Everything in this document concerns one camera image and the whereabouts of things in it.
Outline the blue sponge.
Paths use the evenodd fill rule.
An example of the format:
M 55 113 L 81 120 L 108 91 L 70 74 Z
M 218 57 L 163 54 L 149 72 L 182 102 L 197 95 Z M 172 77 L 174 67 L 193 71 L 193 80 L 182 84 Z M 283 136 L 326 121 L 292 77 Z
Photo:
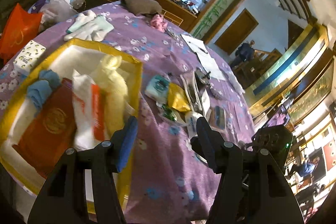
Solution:
M 209 123 L 214 130 L 224 132 L 226 130 L 226 112 L 224 108 L 220 106 L 211 108 Z

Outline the white blue wipes pack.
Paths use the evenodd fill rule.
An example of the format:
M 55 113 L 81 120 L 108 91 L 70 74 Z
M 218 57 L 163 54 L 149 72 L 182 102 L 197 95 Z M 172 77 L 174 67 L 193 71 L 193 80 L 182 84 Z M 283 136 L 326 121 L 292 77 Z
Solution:
M 187 126 L 187 132 L 190 139 L 197 136 L 197 120 L 202 115 L 193 111 L 189 111 L 185 114 L 185 122 Z

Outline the white red plastic bag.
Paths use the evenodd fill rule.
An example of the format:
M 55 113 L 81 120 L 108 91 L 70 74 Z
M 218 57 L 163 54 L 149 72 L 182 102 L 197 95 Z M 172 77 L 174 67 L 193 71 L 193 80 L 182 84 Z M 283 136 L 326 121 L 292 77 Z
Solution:
M 72 104 L 77 127 L 74 146 L 78 151 L 94 148 L 105 140 L 104 99 L 94 80 L 76 70 L 72 74 Z

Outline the yellow snack packet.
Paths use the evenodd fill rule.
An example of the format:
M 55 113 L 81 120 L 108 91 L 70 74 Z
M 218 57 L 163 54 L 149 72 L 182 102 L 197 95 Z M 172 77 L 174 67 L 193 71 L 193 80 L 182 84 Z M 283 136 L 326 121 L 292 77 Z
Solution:
M 185 90 L 175 83 L 169 84 L 167 104 L 170 108 L 173 108 L 181 113 L 191 111 Z

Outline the blue knitted cloth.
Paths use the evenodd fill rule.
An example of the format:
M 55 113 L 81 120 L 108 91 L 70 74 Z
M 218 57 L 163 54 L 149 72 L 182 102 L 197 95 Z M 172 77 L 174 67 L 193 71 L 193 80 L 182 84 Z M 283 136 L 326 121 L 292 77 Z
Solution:
M 33 103 L 37 112 L 41 111 L 46 100 L 60 84 L 60 77 L 53 70 L 40 71 L 38 80 L 27 88 L 27 98 Z

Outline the teal tissue pack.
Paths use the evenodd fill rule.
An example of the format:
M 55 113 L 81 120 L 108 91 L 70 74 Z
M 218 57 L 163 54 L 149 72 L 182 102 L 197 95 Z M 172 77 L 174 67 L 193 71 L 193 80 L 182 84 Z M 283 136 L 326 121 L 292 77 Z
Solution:
M 170 81 L 161 76 L 155 75 L 148 83 L 145 94 L 160 104 L 167 103 Z

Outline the yellow plush towel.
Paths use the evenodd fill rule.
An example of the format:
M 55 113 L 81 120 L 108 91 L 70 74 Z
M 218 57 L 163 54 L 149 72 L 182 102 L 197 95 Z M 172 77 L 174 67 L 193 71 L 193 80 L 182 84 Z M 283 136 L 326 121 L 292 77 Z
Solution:
M 128 99 L 127 84 L 117 69 L 122 64 L 121 56 L 105 55 L 90 77 L 101 89 L 105 98 L 104 122 L 108 136 L 124 126 L 125 105 Z

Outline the red gift bag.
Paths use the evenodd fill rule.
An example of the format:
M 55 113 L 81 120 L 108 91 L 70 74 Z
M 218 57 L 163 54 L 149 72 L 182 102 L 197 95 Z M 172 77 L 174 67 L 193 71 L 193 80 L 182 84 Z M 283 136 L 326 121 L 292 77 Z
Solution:
M 12 147 L 38 174 L 47 178 L 64 151 L 72 147 L 75 132 L 72 81 L 64 78 L 18 144 Z

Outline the white crumpled tissue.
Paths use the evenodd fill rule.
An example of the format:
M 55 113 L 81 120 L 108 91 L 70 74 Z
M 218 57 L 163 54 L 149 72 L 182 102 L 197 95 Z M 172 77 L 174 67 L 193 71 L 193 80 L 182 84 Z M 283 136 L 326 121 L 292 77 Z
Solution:
M 238 79 L 233 74 L 233 72 L 232 71 L 226 72 L 226 75 L 227 75 L 229 82 L 236 90 L 236 92 L 240 95 L 243 95 L 245 93 L 245 90 L 243 89 L 242 85 L 238 82 Z

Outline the black electric motor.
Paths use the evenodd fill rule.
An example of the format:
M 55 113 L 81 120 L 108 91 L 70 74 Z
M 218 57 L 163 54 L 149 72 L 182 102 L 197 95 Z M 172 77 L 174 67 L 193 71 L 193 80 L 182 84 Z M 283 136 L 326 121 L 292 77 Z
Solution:
M 195 79 L 196 79 L 198 89 L 205 88 L 206 86 L 210 87 L 210 74 L 209 73 L 203 73 L 199 67 L 196 68 L 194 73 L 195 73 Z

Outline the pink cloth scrunchie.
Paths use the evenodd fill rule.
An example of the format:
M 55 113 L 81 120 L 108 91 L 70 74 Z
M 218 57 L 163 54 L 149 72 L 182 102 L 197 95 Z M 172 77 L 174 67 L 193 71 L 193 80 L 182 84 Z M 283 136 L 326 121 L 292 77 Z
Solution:
M 162 33 L 166 32 L 167 25 L 168 22 L 165 20 L 162 14 L 155 14 L 150 21 L 150 26 Z

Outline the white gloves pile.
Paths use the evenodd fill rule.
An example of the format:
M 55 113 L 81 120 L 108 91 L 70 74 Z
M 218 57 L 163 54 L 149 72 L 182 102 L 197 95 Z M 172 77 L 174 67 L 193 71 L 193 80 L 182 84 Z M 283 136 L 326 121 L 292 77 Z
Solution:
M 77 38 L 81 40 L 89 40 L 101 42 L 106 35 L 114 30 L 114 26 L 106 20 L 104 15 L 96 15 L 89 10 L 85 14 L 80 13 L 72 26 L 67 30 L 67 34 L 63 40 L 65 42 Z

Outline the orange red shopping bag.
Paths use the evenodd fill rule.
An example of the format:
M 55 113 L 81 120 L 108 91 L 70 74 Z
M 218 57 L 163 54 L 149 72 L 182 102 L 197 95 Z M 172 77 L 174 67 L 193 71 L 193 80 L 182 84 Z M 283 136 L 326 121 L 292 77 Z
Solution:
M 42 15 L 41 12 L 29 14 L 16 4 L 1 36 L 1 60 L 4 65 L 38 35 Z

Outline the grey brown cushion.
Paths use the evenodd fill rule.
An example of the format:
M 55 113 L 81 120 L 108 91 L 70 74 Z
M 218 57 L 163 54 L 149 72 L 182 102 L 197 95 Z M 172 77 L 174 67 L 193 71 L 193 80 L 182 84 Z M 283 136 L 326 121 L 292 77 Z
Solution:
M 161 5 L 155 0 L 120 0 L 120 2 L 135 16 L 162 13 Z

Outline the clear plastic bags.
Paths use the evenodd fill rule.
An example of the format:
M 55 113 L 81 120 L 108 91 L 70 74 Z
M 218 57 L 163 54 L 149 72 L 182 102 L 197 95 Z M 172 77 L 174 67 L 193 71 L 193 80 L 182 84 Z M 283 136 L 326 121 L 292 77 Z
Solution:
M 42 13 L 40 29 L 45 30 L 56 23 L 63 22 L 84 6 L 86 0 L 48 0 L 39 10 Z

